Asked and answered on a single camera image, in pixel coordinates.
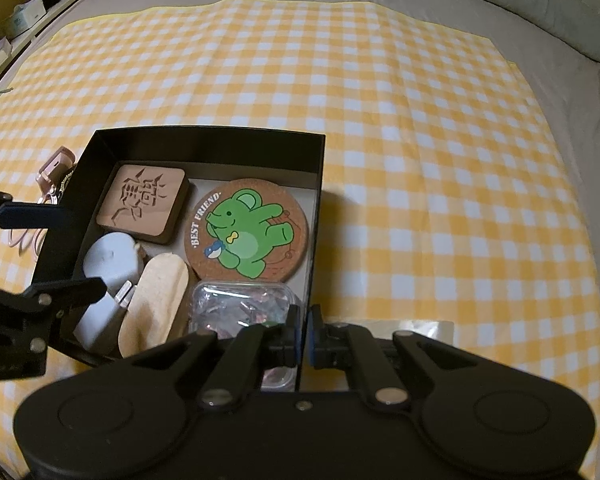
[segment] cork coaster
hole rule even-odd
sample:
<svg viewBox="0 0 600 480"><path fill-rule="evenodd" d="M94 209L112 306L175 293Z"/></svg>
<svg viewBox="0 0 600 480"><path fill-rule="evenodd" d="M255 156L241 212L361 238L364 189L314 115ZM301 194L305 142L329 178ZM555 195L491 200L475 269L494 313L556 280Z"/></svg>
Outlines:
<svg viewBox="0 0 600 480"><path fill-rule="evenodd" d="M283 282L308 238L304 212L283 188L256 178L207 193L188 221L185 252L201 279Z"/></svg>
<svg viewBox="0 0 600 480"><path fill-rule="evenodd" d="M98 211L96 222L111 231L166 243L189 188L183 170L158 166L121 166Z"/></svg>

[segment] metal bolt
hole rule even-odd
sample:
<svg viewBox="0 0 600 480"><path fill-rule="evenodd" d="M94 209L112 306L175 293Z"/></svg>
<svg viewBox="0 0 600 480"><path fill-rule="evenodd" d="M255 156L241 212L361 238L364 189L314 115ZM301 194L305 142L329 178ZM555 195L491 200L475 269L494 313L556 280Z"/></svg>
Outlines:
<svg viewBox="0 0 600 480"><path fill-rule="evenodd" d="M307 412L313 406L314 404L310 400L298 400L298 402L296 402L296 409L300 410L301 412Z"/></svg>
<svg viewBox="0 0 600 480"><path fill-rule="evenodd" d="M40 294L38 296L38 304L41 306L49 306L51 304L51 296L48 294Z"/></svg>
<svg viewBox="0 0 600 480"><path fill-rule="evenodd" d="M409 394L401 388L381 388L376 391L376 400L387 406L401 404L409 398Z"/></svg>
<svg viewBox="0 0 600 480"><path fill-rule="evenodd" d="M35 337L29 343L29 350L31 350L34 354L42 354L46 349L45 340L41 337Z"/></svg>
<svg viewBox="0 0 600 480"><path fill-rule="evenodd" d="M202 394L202 402L204 402L207 406L225 406L232 400L234 400L234 397L228 390L225 390L224 388L207 390Z"/></svg>

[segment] gingham cloth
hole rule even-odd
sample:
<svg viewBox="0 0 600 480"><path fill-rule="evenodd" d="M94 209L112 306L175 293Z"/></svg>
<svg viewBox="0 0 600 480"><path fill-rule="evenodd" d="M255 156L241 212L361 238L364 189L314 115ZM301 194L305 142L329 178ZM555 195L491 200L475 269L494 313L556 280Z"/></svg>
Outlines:
<svg viewBox="0 0 600 480"><path fill-rule="evenodd" d="M456 345L574 388L600 420L587 232L532 91L490 40L370 3L223 0L67 25L12 86L0 190L18 200L37 199L34 174L60 144L79 155L98 128L325 133L325 315L451 320ZM22 290L33 267L0 231L0 286ZM14 409L73 368L51 352L43 379L0 383L13 470Z"/></svg>

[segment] black box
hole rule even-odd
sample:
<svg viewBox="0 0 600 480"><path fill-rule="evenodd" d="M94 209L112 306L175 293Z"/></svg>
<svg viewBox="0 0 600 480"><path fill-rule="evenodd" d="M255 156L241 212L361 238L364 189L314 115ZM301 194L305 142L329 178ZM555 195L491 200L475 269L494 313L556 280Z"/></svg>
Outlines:
<svg viewBox="0 0 600 480"><path fill-rule="evenodd" d="M71 225L48 231L32 282L82 276L84 254L105 233L95 217L118 168L122 164L149 164L182 168L193 184L177 232L188 216L189 204L202 196L197 182L208 186L209 181L261 178L288 188L304 209L310 227L304 261L287 281L306 308L318 230L324 145L324 135L228 126L142 126L96 131L60 201L72 214ZM176 238L175 244L182 245L180 237ZM73 337L85 309L73 309L55 322L49 345L86 364L104 364L110 358L84 350Z"/></svg>

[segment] clear plastic container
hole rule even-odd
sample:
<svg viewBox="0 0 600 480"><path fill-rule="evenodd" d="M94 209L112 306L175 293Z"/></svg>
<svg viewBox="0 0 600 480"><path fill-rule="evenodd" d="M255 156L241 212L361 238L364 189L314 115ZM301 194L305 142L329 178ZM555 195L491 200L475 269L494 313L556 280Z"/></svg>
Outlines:
<svg viewBox="0 0 600 480"><path fill-rule="evenodd" d="M200 282L193 290L189 333L208 328L220 339L235 337L245 326L284 323L289 305L298 298L284 283ZM263 390L293 390L296 369L267 370Z"/></svg>

